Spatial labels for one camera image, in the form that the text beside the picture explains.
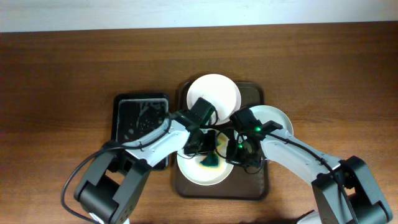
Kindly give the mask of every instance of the brown tray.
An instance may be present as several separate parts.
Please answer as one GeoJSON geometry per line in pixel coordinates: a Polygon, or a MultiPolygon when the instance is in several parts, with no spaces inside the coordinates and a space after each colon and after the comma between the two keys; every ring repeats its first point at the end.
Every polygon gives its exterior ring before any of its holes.
{"type": "MultiPolygon", "coordinates": [[[[178,108],[187,109],[187,92],[192,83],[186,83],[178,93],[178,108]]],[[[264,105],[262,88],[252,82],[235,82],[241,92],[241,107],[264,105]]],[[[222,182],[202,186],[184,177],[178,165],[176,154],[172,156],[173,185],[175,191],[184,198],[222,198],[238,200],[263,200],[269,192],[268,164],[258,174],[247,174],[241,167],[234,166],[232,172],[222,182]]]]}

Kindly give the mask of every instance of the green sponge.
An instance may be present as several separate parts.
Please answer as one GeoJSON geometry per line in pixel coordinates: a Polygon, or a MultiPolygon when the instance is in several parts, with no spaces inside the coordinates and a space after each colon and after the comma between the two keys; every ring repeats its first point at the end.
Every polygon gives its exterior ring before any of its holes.
{"type": "Polygon", "coordinates": [[[204,160],[200,161],[200,164],[205,167],[218,167],[218,165],[220,164],[220,159],[218,158],[216,152],[212,150],[208,152],[204,160]]]}

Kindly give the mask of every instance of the white plate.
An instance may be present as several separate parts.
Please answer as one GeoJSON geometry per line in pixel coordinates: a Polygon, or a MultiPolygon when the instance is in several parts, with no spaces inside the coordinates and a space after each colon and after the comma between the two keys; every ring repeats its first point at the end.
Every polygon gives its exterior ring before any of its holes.
{"type": "Polygon", "coordinates": [[[238,87],[224,75],[209,74],[195,80],[187,93],[188,109],[192,108],[199,97],[209,101],[216,108],[219,118],[217,124],[227,123],[229,116],[241,106],[238,87]]]}
{"type": "MultiPolygon", "coordinates": [[[[226,155],[226,147],[228,145],[228,138],[224,134],[220,134],[218,137],[221,143],[217,150],[222,155],[226,155]]],[[[178,151],[181,156],[183,154],[183,149],[178,151]]],[[[199,185],[213,185],[218,184],[223,181],[232,171],[234,167],[232,164],[225,162],[225,159],[221,158],[219,155],[218,159],[220,164],[217,168],[205,167],[200,164],[206,156],[196,156],[193,159],[184,159],[181,156],[177,156],[177,164],[181,170],[181,173],[190,181],[199,185]]]]}
{"type": "Polygon", "coordinates": [[[266,123],[268,121],[275,121],[281,124],[286,130],[288,130],[293,135],[293,125],[287,115],[278,108],[273,106],[259,105],[250,108],[253,115],[261,121],[261,123],[266,123]]]}

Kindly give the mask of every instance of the white wall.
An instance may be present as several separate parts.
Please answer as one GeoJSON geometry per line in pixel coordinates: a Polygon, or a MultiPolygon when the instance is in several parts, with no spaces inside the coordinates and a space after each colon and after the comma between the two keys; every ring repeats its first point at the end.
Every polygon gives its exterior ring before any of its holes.
{"type": "Polygon", "coordinates": [[[398,20],[398,0],[0,0],[0,32],[398,20]]]}

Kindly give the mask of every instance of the table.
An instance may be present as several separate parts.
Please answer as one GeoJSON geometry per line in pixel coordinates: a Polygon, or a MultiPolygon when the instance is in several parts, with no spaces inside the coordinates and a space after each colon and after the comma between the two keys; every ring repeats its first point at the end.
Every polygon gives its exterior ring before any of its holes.
{"type": "MultiPolygon", "coordinates": [[[[398,212],[398,22],[0,34],[0,223],[85,223],[60,206],[70,172],[110,138],[113,98],[207,73],[253,81],[295,136],[364,159],[398,212]]],[[[133,223],[297,218],[312,189],[271,163],[262,202],[193,200],[151,173],[133,223]]],[[[73,197],[67,204],[83,212],[73,197]]]]}

